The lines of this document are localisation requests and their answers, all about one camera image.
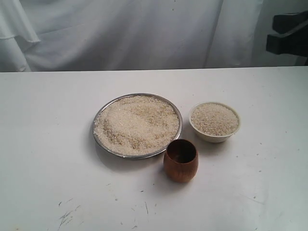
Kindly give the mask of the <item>brown wooden cup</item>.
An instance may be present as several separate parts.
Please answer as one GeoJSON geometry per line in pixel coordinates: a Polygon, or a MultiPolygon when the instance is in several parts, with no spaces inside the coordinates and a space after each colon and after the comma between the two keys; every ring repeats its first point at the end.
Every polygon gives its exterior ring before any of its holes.
{"type": "Polygon", "coordinates": [[[198,170],[198,151],[188,140],[177,139],[166,148],[163,167],[166,175],[178,183],[187,183],[198,170]]]}

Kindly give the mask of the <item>white bowl of rice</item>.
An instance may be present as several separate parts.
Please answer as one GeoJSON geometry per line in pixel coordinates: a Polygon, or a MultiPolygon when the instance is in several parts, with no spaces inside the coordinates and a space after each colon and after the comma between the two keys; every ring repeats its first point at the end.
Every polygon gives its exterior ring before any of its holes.
{"type": "Polygon", "coordinates": [[[200,139],[210,143],[221,143],[239,130],[241,119],[228,105],[202,102],[190,110],[189,123],[200,139]]]}

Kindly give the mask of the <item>round metal rice tray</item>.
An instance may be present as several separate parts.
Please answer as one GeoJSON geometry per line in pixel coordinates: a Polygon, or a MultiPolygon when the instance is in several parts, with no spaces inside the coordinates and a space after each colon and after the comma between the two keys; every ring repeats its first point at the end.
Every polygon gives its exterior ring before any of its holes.
{"type": "Polygon", "coordinates": [[[145,159],[163,153],[180,137],[183,119],[169,100],[154,94],[133,93],[104,105],[92,123],[97,144],[125,159],[145,159]]]}

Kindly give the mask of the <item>white backdrop curtain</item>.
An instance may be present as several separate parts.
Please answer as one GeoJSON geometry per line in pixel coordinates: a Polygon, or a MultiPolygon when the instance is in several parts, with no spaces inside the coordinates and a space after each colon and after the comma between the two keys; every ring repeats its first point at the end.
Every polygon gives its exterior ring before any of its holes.
{"type": "Polygon", "coordinates": [[[3,0],[2,72],[292,65],[266,52],[305,0],[3,0]]]}

